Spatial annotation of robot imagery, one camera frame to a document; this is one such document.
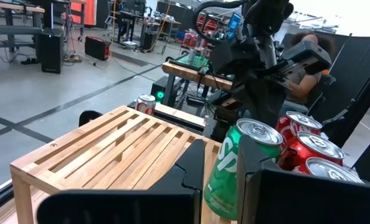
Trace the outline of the person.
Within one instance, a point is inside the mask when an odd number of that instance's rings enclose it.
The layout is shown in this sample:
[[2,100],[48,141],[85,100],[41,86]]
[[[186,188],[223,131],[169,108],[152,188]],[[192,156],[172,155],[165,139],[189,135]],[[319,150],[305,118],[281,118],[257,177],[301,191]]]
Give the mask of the person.
[[[309,41],[319,45],[330,55],[333,53],[333,41],[328,37],[323,37],[313,32],[301,32],[296,34],[290,41],[290,44],[294,46],[303,41]],[[304,70],[289,75],[286,82],[290,87],[290,91],[287,91],[286,100],[292,103],[305,104],[308,101],[309,92],[320,81],[321,77],[321,72],[309,75]]]

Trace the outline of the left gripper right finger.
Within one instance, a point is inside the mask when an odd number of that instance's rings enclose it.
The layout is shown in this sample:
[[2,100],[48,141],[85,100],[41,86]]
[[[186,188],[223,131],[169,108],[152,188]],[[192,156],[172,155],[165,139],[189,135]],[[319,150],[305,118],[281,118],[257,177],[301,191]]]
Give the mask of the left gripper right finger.
[[242,136],[237,223],[370,224],[370,184],[282,170],[250,136]]

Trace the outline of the blue screen tablet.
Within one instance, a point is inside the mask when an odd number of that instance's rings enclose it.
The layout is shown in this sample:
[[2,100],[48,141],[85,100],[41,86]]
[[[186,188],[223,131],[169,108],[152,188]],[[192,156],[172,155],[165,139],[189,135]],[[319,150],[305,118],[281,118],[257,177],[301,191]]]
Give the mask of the blue screen tablet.
[[241,16],[237,13],[233,13],[229,24],[228,24],[228,33],[227,33],[227,40],[231,40],[234,38],[236,30],[240,24]]

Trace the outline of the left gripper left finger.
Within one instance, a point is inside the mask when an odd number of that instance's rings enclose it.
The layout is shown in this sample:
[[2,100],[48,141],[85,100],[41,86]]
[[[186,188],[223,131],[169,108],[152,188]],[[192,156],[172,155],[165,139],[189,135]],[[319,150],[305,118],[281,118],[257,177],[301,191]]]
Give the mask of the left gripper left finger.
[[147,190],[64,190],[37,209],[38,224],[200,224],[204,142],[195,140]]

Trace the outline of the red black equipment case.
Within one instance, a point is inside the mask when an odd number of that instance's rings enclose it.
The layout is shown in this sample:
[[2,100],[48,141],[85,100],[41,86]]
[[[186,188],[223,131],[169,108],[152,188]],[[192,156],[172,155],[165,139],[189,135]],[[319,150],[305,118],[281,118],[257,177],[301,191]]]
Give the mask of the red black equipment case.
[[110,56],[110,42],[94,36],[85,37],[85,54],[99,60],[107,60]]

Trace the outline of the green soda can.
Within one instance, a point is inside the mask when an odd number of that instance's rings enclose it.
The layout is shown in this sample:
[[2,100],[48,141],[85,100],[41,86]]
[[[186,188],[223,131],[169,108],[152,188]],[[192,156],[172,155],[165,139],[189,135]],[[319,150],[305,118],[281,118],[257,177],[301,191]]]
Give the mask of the green soda can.
[[227,220],[237,219],[236,172],[239,141],[243,135],[255,140],[257,149],[266,153],[274,162],[282,150],[282,135],[260,121],[241,118],[228,130],[204,190],[204,199],[210,209]]

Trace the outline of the orange wall panel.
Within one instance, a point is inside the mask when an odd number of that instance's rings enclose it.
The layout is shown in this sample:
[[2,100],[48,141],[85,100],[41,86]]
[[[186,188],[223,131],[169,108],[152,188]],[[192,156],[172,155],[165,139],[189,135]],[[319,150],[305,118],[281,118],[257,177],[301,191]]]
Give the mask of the orange wall panel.
[[71,0],[70,8],[72,19],[75,23],[81,22],[81,15],[84,15],[86,26],[96,26],[98,0]]

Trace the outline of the wooden slatted shelf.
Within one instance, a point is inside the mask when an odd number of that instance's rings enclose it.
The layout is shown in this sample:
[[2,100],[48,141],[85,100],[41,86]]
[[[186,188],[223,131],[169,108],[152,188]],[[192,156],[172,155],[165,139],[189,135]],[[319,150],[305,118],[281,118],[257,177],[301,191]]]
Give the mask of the wooden slatted shelf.
[[198,139],[209,178],[220,143],[121,106],[11,162],[18,224],[34,224],[31,187],[148,189]]

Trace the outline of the wooden workbench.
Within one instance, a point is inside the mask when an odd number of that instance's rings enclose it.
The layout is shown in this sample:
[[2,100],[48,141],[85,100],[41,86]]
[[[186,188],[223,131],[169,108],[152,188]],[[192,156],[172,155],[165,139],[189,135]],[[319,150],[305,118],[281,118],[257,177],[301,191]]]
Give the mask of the wooden workbench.
[[163,98],[163,104],[166,106],[168,106],[168,97],[171,96],[176,77],[185,79],[185,81],[196,82],[204,85],[205,90],[202,93],[203,98],[206,98],[209,88],[229,91],[232,86],[231,81],[208,74],[200,75],[195,70],[191,70],[180,65],[175,65],[170,61],[164,62],[161,68],[163,69],[164,73],[168,74],[168,81]]

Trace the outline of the black clamp bracket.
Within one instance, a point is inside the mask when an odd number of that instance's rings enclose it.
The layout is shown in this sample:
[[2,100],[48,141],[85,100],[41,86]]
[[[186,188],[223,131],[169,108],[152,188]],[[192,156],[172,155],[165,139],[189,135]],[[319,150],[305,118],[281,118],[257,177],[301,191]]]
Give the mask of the black clamp bracket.
[[90,121],[101,117],[103,114],[94,110],[83,111],[78,119],[78,126],[81,127],[84,124],[89,123]]

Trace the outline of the red can white labels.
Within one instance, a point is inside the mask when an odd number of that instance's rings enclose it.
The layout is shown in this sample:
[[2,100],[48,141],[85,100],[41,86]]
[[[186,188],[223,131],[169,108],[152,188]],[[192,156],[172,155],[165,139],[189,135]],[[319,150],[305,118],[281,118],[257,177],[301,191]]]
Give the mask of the red can white labels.
[[363,181],[352,172],[320,157],[308,158],[304,163],[294,167],[292,172],[363,184]]

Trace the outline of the red can barcode label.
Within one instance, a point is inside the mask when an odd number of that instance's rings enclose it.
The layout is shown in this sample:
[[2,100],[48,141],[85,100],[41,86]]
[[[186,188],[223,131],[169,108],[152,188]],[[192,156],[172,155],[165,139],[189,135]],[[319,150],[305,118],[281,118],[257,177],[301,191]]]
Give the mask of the red can barcode label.
[[320,135],[323,125],[315,119],[301,114],[296,111],[287,111],[276,125],[276,130],[286,139],[289,140],[297,135],[300,131]]

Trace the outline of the grey metal bench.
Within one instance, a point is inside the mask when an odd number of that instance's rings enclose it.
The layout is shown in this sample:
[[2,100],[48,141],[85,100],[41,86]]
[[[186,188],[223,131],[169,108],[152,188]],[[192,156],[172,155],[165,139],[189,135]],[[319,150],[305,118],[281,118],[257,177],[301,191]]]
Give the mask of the grey metal bench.
[[[0,48],[8,48],[10,52],[14,52],[20,47],[32,47],[37,50],[37,41],[39,34],[42,31],[41,19],[45,10],[42,7],[31,5],[28,3],[14,1],[0,1],[0,9],[4,11],[5,24],[0,24],[0,35],[6,35],[7,39],[0,40]],[[31,26],[15,26],[13,24],[13,11],[20,11],[27,19],[29,13],[32,16]],[[31,35],[32,42],[17,41],[16,35]]]

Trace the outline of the red can small label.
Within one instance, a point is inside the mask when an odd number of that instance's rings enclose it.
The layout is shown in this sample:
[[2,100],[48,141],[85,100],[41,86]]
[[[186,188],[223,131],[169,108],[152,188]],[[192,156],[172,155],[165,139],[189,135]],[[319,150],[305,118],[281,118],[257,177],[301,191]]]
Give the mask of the red can small label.
[[345,156],[344,151],[331,141],[310,132],[300,131],[287,141],[278,165],[284,170],[292,170],[310,157],[320,157],[343,166]]

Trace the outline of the black partition panel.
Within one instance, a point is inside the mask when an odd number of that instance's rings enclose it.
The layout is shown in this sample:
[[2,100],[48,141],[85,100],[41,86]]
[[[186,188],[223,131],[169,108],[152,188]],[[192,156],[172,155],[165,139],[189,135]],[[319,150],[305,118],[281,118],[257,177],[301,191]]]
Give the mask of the black partition panel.
[[370,182],[370,37],[351,37],[330,70],[335,82],[315,116],[345,153],[344,164]]

